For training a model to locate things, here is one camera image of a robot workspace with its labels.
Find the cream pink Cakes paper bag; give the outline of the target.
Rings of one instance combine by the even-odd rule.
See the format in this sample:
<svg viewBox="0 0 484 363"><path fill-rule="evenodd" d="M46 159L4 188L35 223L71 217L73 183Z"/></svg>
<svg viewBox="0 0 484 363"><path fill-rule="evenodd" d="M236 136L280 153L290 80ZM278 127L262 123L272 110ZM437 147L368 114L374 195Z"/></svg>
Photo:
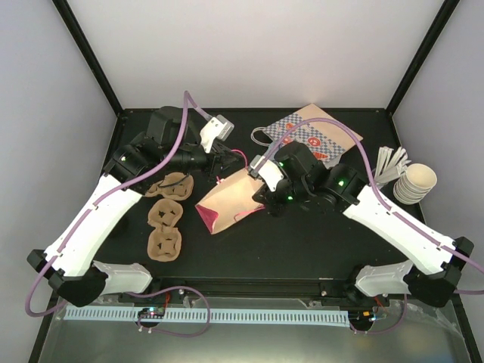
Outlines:
<svg viewBox="0 0 484 363"><path fill-rule="evenodd" d="M244 152L232 149L244 159L242 169L221 179L195 206L210 234L218 234L264 206L253 195L264 185L263 180L249 176Z"/></svg>

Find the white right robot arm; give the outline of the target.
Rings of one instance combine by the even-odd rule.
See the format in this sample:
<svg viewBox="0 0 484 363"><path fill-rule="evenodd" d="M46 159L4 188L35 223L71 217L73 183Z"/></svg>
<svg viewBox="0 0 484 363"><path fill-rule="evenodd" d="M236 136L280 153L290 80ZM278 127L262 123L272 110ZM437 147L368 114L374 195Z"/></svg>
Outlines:
<svg viewBox="0 0 484 363"><path fill-rule="evenodd" d="M372 230L406 256L406 261L392 265L354 268L343 287L349 303L360 305L369 297L389 293L443 307L456 291L473 243L428 228L373 189L352 167L327 168L295 141L283 146L273 160L255 157L249 174L264 182L253 200L273 216L290 204L314 200Z"/></svg>

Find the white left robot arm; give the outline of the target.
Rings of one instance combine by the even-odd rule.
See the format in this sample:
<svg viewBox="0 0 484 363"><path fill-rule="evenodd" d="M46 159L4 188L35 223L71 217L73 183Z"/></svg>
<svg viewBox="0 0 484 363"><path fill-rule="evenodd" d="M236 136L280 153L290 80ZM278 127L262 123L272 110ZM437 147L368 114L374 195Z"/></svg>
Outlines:
<svg viewBox="0 0 484 363"><path fill-rule="evenodd" d="M207 116L205 126L196 129L181 108L155 110L146 131L113 153L67 230L45 250L33 250L28 263L57 295L77 307L114 293L157 300L163 285L144 266L106 264L95 260L95 254L120 219L164 176L203 172L214 179L242 165L242 157L223 144L233 128L222 115Z"/></svg>

